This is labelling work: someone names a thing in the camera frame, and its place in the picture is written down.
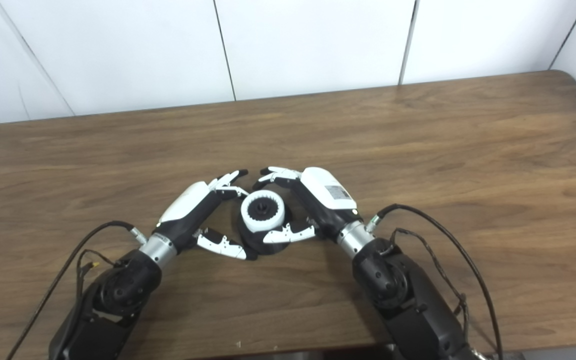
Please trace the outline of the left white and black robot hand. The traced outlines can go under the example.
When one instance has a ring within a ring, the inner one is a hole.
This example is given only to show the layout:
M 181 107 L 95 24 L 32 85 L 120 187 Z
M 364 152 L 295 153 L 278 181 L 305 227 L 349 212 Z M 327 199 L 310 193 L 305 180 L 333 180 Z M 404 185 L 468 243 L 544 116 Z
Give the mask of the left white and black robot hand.
M 249 192 L 233 183 L 249 171 L 235 170 L 210 182 L 190 185 L 158 219 L 150 238 L 140 251 L 150 256 L 160 267 L 173 257 L 195 246 L 222 256 L 254 261 L 258 253 L 229 239 L 226 235 L 201 225 L 224 202 L 245 199 Z

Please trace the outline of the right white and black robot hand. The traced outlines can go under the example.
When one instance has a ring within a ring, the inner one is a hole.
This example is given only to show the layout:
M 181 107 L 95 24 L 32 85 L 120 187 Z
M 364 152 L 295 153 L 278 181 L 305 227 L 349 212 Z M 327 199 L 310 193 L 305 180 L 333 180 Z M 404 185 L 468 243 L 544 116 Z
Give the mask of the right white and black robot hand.
M 260 175 L 253 185 L 255 191 L 272 183 L 289 189 L 307 215 L 306 219 L 290 222 L 280 230 L 270 230 L 263 237 L 264 244 L 294 243 L 320 237 L 341 245 L 349 225 L 362 220 L 354 198 L 324 168 L 307 167 L 297 171 L 268 166 L 260 170 Z

